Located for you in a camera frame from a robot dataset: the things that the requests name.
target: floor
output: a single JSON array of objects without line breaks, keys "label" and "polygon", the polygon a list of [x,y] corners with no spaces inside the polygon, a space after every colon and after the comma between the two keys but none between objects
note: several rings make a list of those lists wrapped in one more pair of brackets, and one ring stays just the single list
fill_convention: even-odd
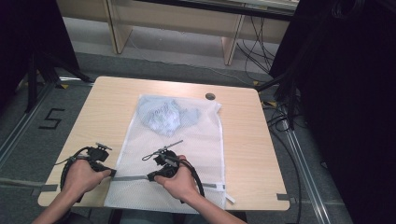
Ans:
[{"label": "floor", "polygon": [[[177,74],[173,77],[175,80],[195,81],[197,79],[197,74],[199,74],[199,76],[202,76],[198,77],[198,79],[200,79],[196,80],[197,82],[240,87],[252,87],[256,83],[254,80],[261,83],[271,80],[271,77],[265,75],[257,65],[251,61],[247,61],[247,57],[240,49],[236,50],[233,56],[233,63],[231,65],[225,65],[221,40],[218,36],[135,27],[123,53],[116,55],[113,53],[111,47],[111,40],[106,23],[67,18],[64,18],[64,22],[75,52],[77,53],[80,65],[84,64],[81,69],[85,69],[87,73],[91,73],[93,76],[97,76],[98,73],[108,75],[109,70],[114,71],[118,76],[124,76],[122,73],[125,71],[139,73],[141,70],[135,70],[136,66],[134,66],[134,64],[139,63],[139,67],[141,65],[141,67],[150,68],[153,64],[161,62],[163,63],[163,69],[167,69],[167,73],[176,71],[175,73]],[[242,40],[238,40],[238,43],[244,48]],[[254,47],[253,49],[255,51],[259,50],[254,41],[245,41],[245,44],[249,49]],[[277,44],[265,44],[265,47],[272,54],[276,55],[278,48]],[[134,62],[134,64],[118,64],[118,62],[128,63],[129,61]],[[178,66],[175,64],[185,65],[175,70],[174,67]],[[149,76],[150,71],[145,70],[141,73],[147,73]],[[64,132],[72,128],[78,111],[84,103],[81,96],[86,97],[90,89],[78,85],[71,85],[68,90],[73,93],[67,94],[62,90],[55,89],[51,94],[56,94],[56,99],[49,97],[44,106],[45,108],[42,108],[37,115],[38,118],[44,118],[49,108],[61,108],[66,102],[73,102],[73,105],[70,105],[72,109],[67,110],[71,112],[63,118],[63,123],[67,124],[65,125],[66,127],[63,127]],[[260,96],[261,99],[263,101],[273,102],[273,93],[275,90],[276,86],[266,93],[263,93]],[[15,125],[19,117],[22,116],[22,113],[16,115],[13,112],[15,111],[13,108],[24,106],[22,102],[24,102],[23,95],[25,93],[26,89],[22,87],[20,93],[16,95],[16,99],[10,105],[10,109],[0,118],[0,121],[7,120],[7,123],[10,124],[8,127]],[[265,105],[264,108],[267,120],[277,116],[276,113],[278,112],[271,106]],[[41,122],[42,120],[35,119],[31,126],[37,127]],[[318,193],[325,204],[326,211],[329,215],[329,221],[323,222],[318,219],[318,215],[314,209],[315,207],[313,206],[314,202],[309,195],[309,190],[304,186],[303,179],[301,180],[302,186],[300,188],[298,187],[296,170],[290,160],[288,151],[285,150],[282,145],[283,142],[286,147],[290,147],[288,137],[280,130],[277,131],[276,129],[278,129],[278,127],[276,127],[277,124],[275,124],[275,126],[272,127],[274,127],[274,131],[281,141],[273,136],[273,142],[279,161],[279,167],[290,196],[290,210],[286,212],[247,212],[248,223],[295,223],[295,219],[299,216],[299,207],[301,208],[300,223],[352,223],[342,199],[332,182],[330,174],[320,164],[320,153],[318,153],[318,149],[315,146],[315,141],[310,136],[309,129],[306,128],[304,117],[297,118],[296,124],[296,135],[299,144],[305,154],[307,166],[310,169],[310,174],[313,176]],[[2,134],[0,137],[1,142],[4,142],[6,139],[3,133],[9,132],[10,128],[0,127],[0,133]],[[62,143],[64,143],[67,137],[67,135],[60,136],[57,132],[39,134],[36,129],[27,130],[26,132],[26,134],[30,134],[29,136],[31,136],[32,139],[24,139],[24,141],[21,141],[20,145],[22,146],[18,146],[20,150],[13,152],[3,167],[0,164],[0,222],[5,220],[3,222],[8,223],[8,221],[12,219],[12,222],[9,223],[26,223],[26,218],[29,218],[29,216],[34,217],[42,210],[42,208],[38,207],[35,203],[36,195],[32,192],[32,188],[35,189],[35,185],[45,182],[50,167],[43,166],[40,168],[40,162],[43,163],[43,158],[33,158],[34,160],[32,159],[32,161],[37,164],[36,169],[42,169],[42,172],[25,172],[26,174],[23,174],[23,172],[19,172],[19,170],[26,171],[31,169],[30,162],[32,161],[22,160],[19,162],[17,168],[15,168],[17,162],[14,161],[20,161],[21,157],[26,157],[26,154],[32,153],[29,151],[29,144],[32,141],[39,141],[41,144],[45,143],[46,147],[53,148],[52,151],[40,151],[40,153],[46,155],[46,160],[55,160],[59,150],[62,149]],[[25,182],[16,185],[16,180]],[[299,195],[302,197],[300,200],[301,206],[297,203]],[[29,205],[31,208],[29,211],[31,215],[28,217],[22,216],[21,212],[18,211],[21,207],[21,203],[25,204],[24,206]],[[1,212],[2,210],[7,211],[11,218],[7,219],[7,216]],[[84,216],[89,214],[93,223],[106,223],[109,216],[108,209],[77,210]]]}]

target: table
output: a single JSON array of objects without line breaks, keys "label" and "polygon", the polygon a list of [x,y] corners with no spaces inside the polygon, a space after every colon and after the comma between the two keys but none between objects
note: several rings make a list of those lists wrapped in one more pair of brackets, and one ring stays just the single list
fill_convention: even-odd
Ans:
[{"label": "table", "polygon": [[[223,127],[227,210],[287,210],[288,200],[271,136],[258,93],[253,89],[190,84],[121,77],[99,77],[81,109],[58,161],[78,149],[101,142],[113,150],[104,165],[115,167],[140,94],[205,99],[213,93],[222,104],[219,116]],[[54,166],[46,185],[59,185],[63,166]],[[93,191],[85,193],[76,206],[102,207],[110,177]],[[38,203],[48,206],[57,191],[41,192]]]}]

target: gray carpet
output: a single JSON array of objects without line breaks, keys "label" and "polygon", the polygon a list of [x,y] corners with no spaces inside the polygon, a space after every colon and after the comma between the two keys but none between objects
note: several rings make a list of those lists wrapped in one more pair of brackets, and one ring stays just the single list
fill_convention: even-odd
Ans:
[{"label": "gray carpet", "polygon": [[[249,87],[248,84],[252,83],[252,79],[241,71],[217,70],[227,75],[224,76],[208,69],[185,65],[151,63],[82,53],[78,53],[77,56],[81,71],[92,78],[107,75],[237,87]],[[70,76],[63,70],[59,70],[59,74],[61,76]],[[270,79],[260,74],[250,75],[261,81]],[[54,89],[51,91],[21,141],[17,144],[6,163],[0,168],[0,178],[2,179],[2,182],[0,182],[0,223],[29,223],[42,210],[37,205],[37,196],[32,195],[32,191],[36,189],[34,185],[42,184],[47,180],[53,163],[56,161],[90,92],[91,87],[78,85],[78,83],[80,82],[75,82],[75,84],[69,85],[66,89]],[[260,95],[261,99],[273,101],[275,90],[276,87],[273,87],[263,92]],[[26,105],[26,93],[26,87],[24,86],[10,101],[7,109],[2,112],[0,117],[0,143],[5,141],[7,135],[23,115]],[[56,129],[39,129],[40,126],[52,126],[54,124],[54,121],[45,120],[52,108],[64,109],[64,111],[53,112],[53,116],[62,121]],[[274,110],[265,110],[267,120],[271,119],[273,114]],[[315,178],[319,192],[326,203],[332,223],[352,223],[330,174],[320,165],[320,154],[311,138],[309,129],[305,127],[304,118],[298,117],[296,122],[302,126],[296,126],[296,133],[312,176]],[[277,132],[277,134],[289,147],[285,133]],[[298,199],[297,179],[290,157],[285,148],[274,137],[273,142],[287,192],[291,198]],[[7,179],[26,181],[25,186],[10,186],[4,181]],[[303,181],[302,198],[303,207],[300,223],[318,223]],[[85,217],[90,216],[93,223],[106,223],[109,216],[109,210],[105,208],[92,209],[91,213],[89,209],[75,209],[75,211]],[[286,212],[247,212],[247,220],[248,223],[252,224],[293,223],[297,218],[297,213],[298,204],[292,203],[290,209]]]}]

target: forearm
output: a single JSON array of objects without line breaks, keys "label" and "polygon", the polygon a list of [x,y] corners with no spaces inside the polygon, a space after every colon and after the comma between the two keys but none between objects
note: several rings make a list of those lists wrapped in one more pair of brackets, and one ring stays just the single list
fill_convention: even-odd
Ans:
[{"label": "forearm", "polygon": [[61,191],[52,201],[49,207],[44,210],[38,218],[33,221],[33,224],[54,223],[73,206],[78,200],[80,194],[71,190]]},{"label": "forearm", "polygon": [[189,197],[183,200],[194,208],[197,212],[199,212],[207,222],[211,224],[217,223],[230,223],[230,224],[239,224],[245,223],[241,219],[231,215],[230,213],[222,210],[221,208],[214,205],[208,199],[204,198],[200,194],[196,194],[192,197]]}]

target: person's right hand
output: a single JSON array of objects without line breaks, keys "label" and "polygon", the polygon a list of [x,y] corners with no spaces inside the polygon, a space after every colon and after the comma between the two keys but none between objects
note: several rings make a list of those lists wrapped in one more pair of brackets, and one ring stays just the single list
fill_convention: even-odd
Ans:
[{"label": "person's right hand", "polygon": [[[186,160],[185,156],[178,156],[180,160]],[[182,163],[179,164],[177,173],[172,178],[161,175],[154,176],[157,183],[161,184],[174,198],[181,201],[198,193],[191,171]]]}]

